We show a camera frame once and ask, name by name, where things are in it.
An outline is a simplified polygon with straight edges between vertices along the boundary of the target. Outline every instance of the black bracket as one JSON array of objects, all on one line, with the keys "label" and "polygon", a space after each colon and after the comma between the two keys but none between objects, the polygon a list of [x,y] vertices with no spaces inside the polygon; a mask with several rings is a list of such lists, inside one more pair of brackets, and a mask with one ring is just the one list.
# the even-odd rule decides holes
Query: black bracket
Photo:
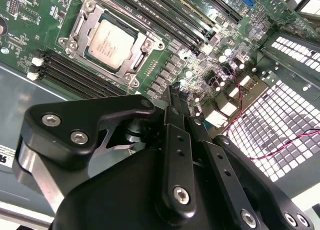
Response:
[{"label": "black bracket", "polygon": [[172,225],[181,225],[196,212],[196,192],[190,135],[185,131],[185,112],[179,97],[179,84],[167,88],[169,106],[164,113],[164,153],[160,215]]},{"label": "black bracket", "polygon": [[[154,112],[154,105],[141,95],[36,105],[25,113],[21,136],[29,148],[60,167],[82,169],[98,147],[98,131],[104,126],[112,133],[121,121],[146,118]],[[61,123],[44,125],[42,118],[48,114],[57,116]],[[79,131],[87,137],[85,144],[71,139],[72,133]]]},{"label": "black bracket", "polygon": [[227,137],[219,135],[213,143],[220,146],[239,172],[239,181],[252,206],[270,229],[313,229],[313,223],[288,196],[281,191]]}]

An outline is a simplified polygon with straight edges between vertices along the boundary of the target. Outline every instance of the black dimm slot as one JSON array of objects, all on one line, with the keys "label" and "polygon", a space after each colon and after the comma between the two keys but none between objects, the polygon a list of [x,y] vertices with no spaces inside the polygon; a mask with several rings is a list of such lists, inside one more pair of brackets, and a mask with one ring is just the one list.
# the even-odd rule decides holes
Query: black dimm slot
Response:
[{"label": "black dimm slot", "polygon": [[59,71],[62,75],[72,78],[74,81],[77,81],[80,84],[86,85],[88,88],[90,88],[91,90],[95,91],[98,94],[102,94],[101,89],[104,88],[103,85],[100,85],[97,82],[93,82],[91,79],[88,79],[88,77],[79,74],[77,71],[73,70],[71,67],[61,68],[61,64],[53,60],[50,62],[50,66],[54,70]]},{"label": "black dimm slot", "polygon": [[[161,0],[155,0],[158,3],[163,3]],[[144,2],[145,5],[147,5],[149,8],[152,8],[155,12],[157,12],[160,16],[164,17],[167,21],[171,22],[171,24],[176,25],[178,27],[180,27],[180,29],[182,31],[185,31],[185,33],[194,39],[194,41],[196,42],[204,42],[205,37],[204,35],[201,33],[201,29],[198,30],[197,26],[194,27],[190,21],[188,19],[185,19],[185,17],[183,15],[181,15],[179,13],[179,11],[176,11],[175,13],[177,15],[179,15],[183,20],[184,23],[187,25],[184,25],[183,23],[179,22],[176,18],[174,18],[172,15],[168,14],[166,9],[164,7],[160,7],[159,5],[156,4],[156,2],[150,2],[150,0],[141,0],[141,2]]]},{"label": "black dimm slot", "polygon": [[159,25],[160,27],[162,27],[165,31],[167,31],[170,35],[172,35],[173,37],[177,38],[181,43],[183,43],[185,46],[187,46],[190,49],[195,49],[198,48],[198,46],[195,43],[191,43],[189,41],[186,40],[186,38],[184,38],[183,36],[179,35],[176,31],[174,31],[173,29],[171,29],[170,27],[167,27],[166,25],[164,25],[162,22],[158,21],[155,17],[147,17],[148,14],[150,14],[148,11],[144,10],[141,7],[138,7],[137,5],[135,5],[133,2],[129,1],[129,0],[123,0],[125,1],[129,6],[131,6],[133,9],[139,11],[142,13],[143,17],[147,18],[148,20],[150,20],[151,22],[153,22],[154,24]]},{"label": "black dimm slot", "polygon": [[206,34],[208,32],[208,29],[210,29],[210,27],[208,26],[208,29],[204,28],[200,23],[198,23],[196,20],[194,20],[193,18],[189,17],[186,12],[189,12],[189,14],[192,14],[192,12],[186,8],[185,6],[181,5],[181,7],[183,7],[184,11],[181,11],[181,9],[179,9],[179,7],[177,7],[173,2],[168,1],[168,0],[159,0],[160,2],[162,2],[164,5],[168,6],[168,7],[172,7],[173,9],[176,10],[176,12],[186,21],[188,21],[193,27],[197,28],[200,32],[202,32],[203,34]]},{"label": "black dimm slot", "polygon": [[216,2],[216,5],[221,7],[223,11],[226,13],[228,12],[228,16],[231,17],[232,21],[235,23],[239,23],[239,21],[242,20],[241,15],[239,15],[235,10],[233,10],[230,6],[228,6],[223,0],[212,0],[213,2]]},{"label": "black dimm slot", "polygon": [[57,79],[61,79],[61,81],[64,81],[66,84],[69,84],[71,87],[74,87],[81,92],[87,93],[88,95],[91,95],[93,98],[101,98],[102,97],[100,94],[97,94],[96,92],[91,91],[90,88],[87,87],[86,85],[82,85],[81,83],[79,83],[69,77],[66,77],[64,74],[61,74],[61,72],[59,72],[59,71],[54,71],[53,69],[51,69],[51,71],[49,73],[50,73],[50,75],[56,77]]},{"label": "black dimm slot", "polygon": [[184,40],[189,40],[189,42],[192,45],[198,46],[199,39],[197,37],[190,35],[188,32],[186,32],[184,29],[179,27],[175,22],[172,22],[170,19],[166,19],[167,17],[163,15],[163,13],[161,13],[158,9],[148,5],[144,0],[134,0],[134,1],[137,1],[137,2],[140,1],[139,3],[141,4],[141,6],[139,4],[137,4],[137,6],[140,8],[140,10],[144,11],[146,14],[150,14],[151,19],[155,21],[156,24],[160,26],[161,24],[167,25],[169,27],[167,28],[167,31],[173,30],[173,32],[180,34],[180,36],[182,36]]},{"label": "black dimm slot", "polygon": [[59,77],[57,77],[56,75],[52,75],[52,74],[47,74],[45,76],[45,79],[54,83],[55,85],[75,94],[76,96],[79,96],[83,99],[90,99],[90,98],[94,98],[94,96],[90,95],[90,93],[88,92],[83,92],[80,89],[75,89],[74,86],[70,85],[68,82],[61,80]]},{"label": "black dimm slot", "polygon": [[96,96],[100,96],[100,97],[104,96],[103,94],[101,94],[99,89],[97,89],[95,86],[93,86],[91,84],[91,82],[89,82],[88,80],[86,80],[86,81],[83,81],[82,79],[78,80],[77,76],[74,72],[68,71],[65,69],[61,70],[59,65],[56,65],[54,62],[50,63],[50,67],[51,67],[51,70],[54,70],[54,71],[58,72],[59,74],[61,74],[63,79],[69,79],[70,82],[75,82],[80,87],[82,87],[82,89],[83,89],[83,87],[89,88],[91,90],[91,92],[95,93]]},{"label": "black dimm slot", "polygon": [[228,17],[232,22],[238,24],[242,20],[242,17],[222,0],[207,0],[207,1],[211,2],[211,4],[217,10],[219,10],[221,14]]},{"label": "black dimm slot", "polygon": [[69,61],[68,59],[54,53],[53,57],[51,57],[52,61],[58,62],[62,67],[66,67],[69,70],[75,72],[79,75],[79,77],[86,78],[88,81],[96,84],[98,87],[105,89],[105,93],[109,94],[110,96],[121,96],[125,95],[126,92],[119,87],[113,85],[112,83],[100,78],[99,76],[93,74],[92,72],[76,65],[75,63]]}]

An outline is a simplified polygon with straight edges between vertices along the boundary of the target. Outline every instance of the perforated metal panel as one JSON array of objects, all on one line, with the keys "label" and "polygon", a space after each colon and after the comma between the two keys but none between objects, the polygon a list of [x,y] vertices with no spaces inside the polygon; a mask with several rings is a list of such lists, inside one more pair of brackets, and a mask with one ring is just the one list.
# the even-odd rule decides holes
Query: perforated metal panel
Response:
[{"label": "perforated metal panel", "polygon": [[[311,128],[320,128],[320,111],[278,81],[231,126],[229,138],[245,155],[257,158]],[[320,134],[305,136],[275,156],[254,163],[277,181],[319,150]]]}]

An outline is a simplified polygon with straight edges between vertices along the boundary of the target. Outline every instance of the black wire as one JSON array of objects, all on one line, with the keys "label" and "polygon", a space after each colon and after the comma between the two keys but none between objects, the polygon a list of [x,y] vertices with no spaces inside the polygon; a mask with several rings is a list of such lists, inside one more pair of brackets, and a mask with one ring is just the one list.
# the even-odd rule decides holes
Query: black wire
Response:
[{"label": "black wire", "polygon": [[320,129],[311,128],[311,129],[306,130],[303,134],[306,134],[308,131],[320,131]]}]

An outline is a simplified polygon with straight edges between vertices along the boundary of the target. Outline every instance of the green circuit board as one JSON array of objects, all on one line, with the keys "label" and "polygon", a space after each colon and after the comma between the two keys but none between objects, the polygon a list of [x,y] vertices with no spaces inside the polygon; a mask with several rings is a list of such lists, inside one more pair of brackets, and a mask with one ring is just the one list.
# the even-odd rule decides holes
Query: green circuit board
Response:
[{"label": "green circuit board", "polygon": [[[140,0],[113,1],[137,18],[142,19],[141,15],[144,11],[144,14],[152,12],[152,9],[147,9],[144,5],[148,4],[148,0],[141,2]],[[176,19],[176,24],[184,30],[183,33],[176,31],[168,34],[166,29],[177,27],[165,21],[162,21],[165,26],[160,27],[160,23],[152,21],[153,19],[150,18],[151,21],[148,25],[162,38],[164,49],[153,51],[136,73],[134,77],[138,81],[138,87],[115,82],[86,63],[72,59],[66,54],[59,39],[69,37],[82,8],[82,0],[0,0],[0,17],[7,26],[6,34],[0,37],[0,61],[27,74],[32,66],[35,51],[51,50],[103,80],[111,82],[126,93],[139,93],[149,98],[159,98],[164,86],[159,84],[159,90],[150,91],[150,89],[161,70],[176,54],[181,58],[181,62],[177,63],[172,71],[167,68],[170,74],[165,77],[165,83],[171,84],[183,79],[183,87],[191,92],[204,94],[201,102],[205,102],[217,95],[215,88],[208,85],[206,81],[211,72],[222,76],[223,80],[227,82],[226,86],[229,81],[232,81],[229,76],[223,75],[221,64],[218,61],[225,48],[232,49],[232,54],[228,56],[227,62],[232,62],[237,58],[246,65],[250,65],[252,52],[260,47],[266,37],[274,31],[275,26],[285,31],[288,25],[293,25],[294,29],[292,27],[288,29],[291,33],[309,40],[320,40],[318,33],[294,10],[290,9],[283,0],[250,0],[253,6],[242,0],[164,0],[163,2],[169,1],[184,9],[184,14],[193,18],[193,24],[205,29],[210,36],[203,37],[198,30],[191,27],[192,24],[188,25],[188,23],[179,21],[182,13],[170,9],[170,7],[163,14],[164,20]],[[141,7],[140,10],[131,4]],[[161,18],[157,13],[153,13],[153,16],[155,19]],[[180,38],[183,41],[183,39],[194,36],[199,36],[203,41],[201,45],[208,45],[209,51],[205,50],[203,53],[201,49],[197,49],[197,53],[195,53],[194,45],[197,45],[196,43],[191,44],[193,51],[189,50],[192,48],[190,46],[180,47],[179,50],[173,47],[178,45],[177,41],[179,42]],[[192,76],[186,78],[186,71],[191,71]],[[46,79],[44,82],[75,99],[82,98],[62,85]]]}]

